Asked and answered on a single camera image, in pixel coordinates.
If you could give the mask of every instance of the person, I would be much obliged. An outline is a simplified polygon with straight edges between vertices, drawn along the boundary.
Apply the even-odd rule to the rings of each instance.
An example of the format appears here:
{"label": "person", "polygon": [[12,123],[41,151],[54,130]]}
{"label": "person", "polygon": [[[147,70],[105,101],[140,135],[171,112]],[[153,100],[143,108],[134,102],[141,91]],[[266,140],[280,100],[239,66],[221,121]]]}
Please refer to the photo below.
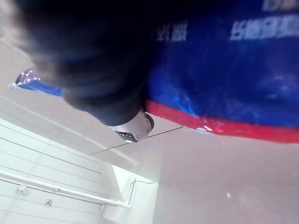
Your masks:
{"label": "person", "polygon": [[150,3],[1,0],[1,7],[12,44],[29,55],[45,83],[63,89],[67,103],[128,142],[151,131],[142,109],[155,26]]}

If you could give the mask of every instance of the white wall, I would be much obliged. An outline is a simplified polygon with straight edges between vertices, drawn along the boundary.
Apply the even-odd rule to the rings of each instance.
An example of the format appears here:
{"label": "white wall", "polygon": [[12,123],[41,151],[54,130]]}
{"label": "white wall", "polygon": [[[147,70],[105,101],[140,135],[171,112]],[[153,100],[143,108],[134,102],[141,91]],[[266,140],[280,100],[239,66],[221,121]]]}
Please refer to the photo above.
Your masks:
{"label": "white wall", "polygon": [[[0,170],[97,195],[107,194],[99,160],[0,119]],[[0,178],[0,221],[4,224],[97,224],[100,204],[39,188],[18,193],[20,183]],[[44,201],[51,199],[51,207]]]}

